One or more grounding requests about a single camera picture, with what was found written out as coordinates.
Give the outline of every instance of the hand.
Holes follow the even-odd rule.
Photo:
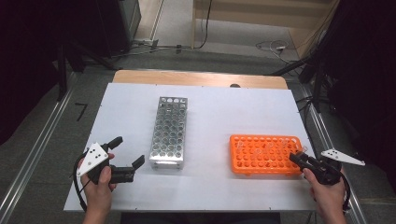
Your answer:
[[[113,159],[114,154],[108,153],[108,157]],[[83,223],[105,223],[111,208],[111,191],[117,187],[115,184],[109,184],[110,179],[111,168],[109,166],[103,168],[98,185],[92,183],[87,174],[81,177],[82,186],[86,185],[84,192],[87,197],[87,213]]]
[[[317,211],[324,222],[327,224],[347,223],[343,213],[343,203],[346,192],[343,179],[340,178],[340,182],[332,186],[321,185],[312,171],[305,168],[303,172],[306,180],[308,180],[312,187],[310,194],[317,202]]]

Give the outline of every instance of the white table surface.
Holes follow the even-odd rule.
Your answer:
[[[160,96],[189,100],[183,170],[153,170],[149,164]],[[148,84],[108,84],[87,147],[122,136],[110,164],[130,166],[146,156],[134,182],[119,184],[113,192],[113,210],[315,209],[302,175],[235,175],[229,149],[234,133],[294,135],[313,156],[291,91]],[[64,210],[81,211],[73,186]]]

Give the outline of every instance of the floor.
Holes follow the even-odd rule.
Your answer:
[[[147,18],[150,19],[143,21],[146,25],[142,25],[136,38],[159,39],[159,45],[190,44],[191,0],[156,0],[140,3],[143,16],[147,14]],[[197,21],[196,27],[197,46],[203,41],[201,21]],[[261,42],[262,47],[258,49],[256,44]],[[272,42],[274,45],[289,44],[287,50],[273,52],[269,48]],[[282,68],[289,61],[298,60],[293,48],[288,30],[282,27],[211,21],[208,25],[206,44],[198,52],[186,51],[175,54],[164,50],[152,54],[125,56],[115,60],[115,63],[125,69],[171,69],[258,75],[269,74]],[[84,74],[71,75],[69,84],[73,84],[71,86],[74,87],[63,105],[56,103],[58,90],[54,87],[43,97],[11,139],[0,146],[0,150],[7,155],[0,158],[3,170],[0,172],[2,201],[7,200],[7,194],[18,192],[13,201],[8,200],[15,204],[11,204],[10,207],[2,204],[0,223],[81,222],[82,213],[63,212],[64,201],[71,186],[71,181],[67,177],[71,173],[73,161],[86,144],[106,84],[111,82],[114,76],[113,71],[103,69],[98,64],[88,64]],[[296,78],[300,71],[301,69],[296,69],[283,76],[288,81],[295,99],[304,97],[302,85]],[[81,114],[81,106],[78,104],[88,104],[79,121],[77,119]],[[60,108],[63,113],[56,117],[53,114],[54,108]],[[348,154],[355,153],[342,119],[331,113],[327,106],[323,106],[322,110],[321,116],[335,148]],[[49,127],[46,123],[49,118],[55,118],[54,127]],[[319,134],[315,132],[312,119],[308,120],[308,127],[318,150],[323,150],[323,147],[320,148],[323,144]],[[43,136],[40,134],[42,130],[48,130],[50,135]],[[37,145],[37,139],[43,141],[41,146]],[[25,160],[30,157],[29,153],[32,151],[36,151],[41,159],[25,167]],[[365,167],[348,164],[345,167],[366,223],[393,223],[396,218],[396,197],[385,174],[370,162],[367,162]],[[15,179],[19,175],[28,175],[29,181],[14,186],[18,190],[12,191],[11,184],[15,184]],[[291,224],[305,223],[309,213],[281,215],[282,223]],[[347,218],[348,223],[357,223],[350,215]],[[120,213],[111,213],[108,223],[120,223]]]

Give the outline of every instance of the gray floor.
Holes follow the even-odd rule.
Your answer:
[[[166,15],[164,12],[161,22],[167,23],[164,18],[171,15]],[[186,32],[183,39],[174,39],[175,43],[173,43],[171,42],[172,36],[179,35],[166,37],[165,35],[170,31],[161,30],[163,27],[164,25],[159,25],[156,34],[160,38],[161,44],[189,44],[186,38],[190,34],[190,30],[188,33]],[[240,34],[242,34],[242,32],[247,32],[246,29],[249,28],[239,27],[234,29],[241,30]],[[264,52],[256,49],[254,44],[256,41],[288,39],[288,34],[282,32],[284,31],[279,29],[278,33],[275,31],[271,35],[263,35],[265,37],[262,40],[259,38],[260,35],[253,35],[257,39],[252,37],[247,47],[243,47],[241,44],[240,40],[244,39],[241,35],[235,40],[230,39],[229,44],[226,45],[219,44],[220,41],[215,40],[216,38],[213,39],[214,37],[209,37],[207,45],[200,52],[182,51],[182,53],[176,54],[173,50],[164,50],[150,54],[125,56],[114,60],[114,62],[116,66],[121,66],[124,69],[269,74],[282,68],[285,63],[270,51]],[[236,52],[230,46],[238,46],[237,49],[244,48],[244,50],[237,50]],[[282,52],[281,55],[288,60],[297,59],[295,52],[291,54]],[[296,72],[300,72],[300,70],[292,71],[283,77],[288,81],[289,88],[295,98],[300,99],[303,95],[301,84],[296,81]],[[86,145],[106,84],[111,82],[113,76],[114,71],[108,71],[101,65],[94,63],[89,64],[84,74],[77,74],[78,81],[74,91],[8,223],[81,222],[82,213],[66,213],[63,211],[64,202],[71,186],[69,176],[75,159]],[[57,87],[49,91],[14,135],[0,146],[0,150],[5,155],[0,158],[0,167],[2,168],[2,172],[0,172],[0,195],[2,195],[2,200],[56,106],[57,93]],[[82,108],[75,103],[88,104],[87,110],[80,121],[77,121],[77,119]],[[322,115],[334,146],[345,153],[353,154],[356,150],[350,144],[345,123],[337,115],[331,114],[327,110],[327,106],[324,105],[322,109]],[[318,150],[322,150],[312,120],[308,120],[308,125],[315,145]],[[358,199],[361,201],[368,223],[394,223],[393,220],[396,219],[394,213],[396,209],[395,193],[392,191],[384,172],[370,162],[367,162],[365,167],[346,165],[346,171]],[[307,216],[308,213],[282,213],[282,223],[305,223]],[[108,223],[120,223],[120,213],[112,213]]]

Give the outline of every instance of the table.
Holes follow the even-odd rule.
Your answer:
[[[206,19],[210,0],[194,0],[191,47],[194,47],[196,19]],[[326,30],[339,0],[213,0],[210,20],[234,21],[289,28],[300,58],[316,45]]]
[[[186,85],[170,85],[173,78]],[[134,84],[121,83],[128,80]],[[87,147],[95,141],[104,143],[123,136],[124,142],[113,151],[116,158],[111,163],[116,166],[126,166],[141,154],[148,158],[159,96],[189,98],[184,169],[153,170],[147,161],[136,172],[134,183],[119,184],[113,192],[113,210],[315,209],[308,194],[309,184],[300,175],[235,175],[229,164],[232,133],[295,135],[307,147],[307,154],[313,156],[297,106],[291,92],[285,90],[282,77],[119,71],[113,82],[107,86]],[[214,87],[217,82],[221,87]],[[249,82],[256,88],[250,88]],[[257,82],[281,89],[260,89]],[[230,83],[242,88],[227,88]],[[247,109],[250,103],[254,107]],[[73,188],[64,210],[81,210]]]

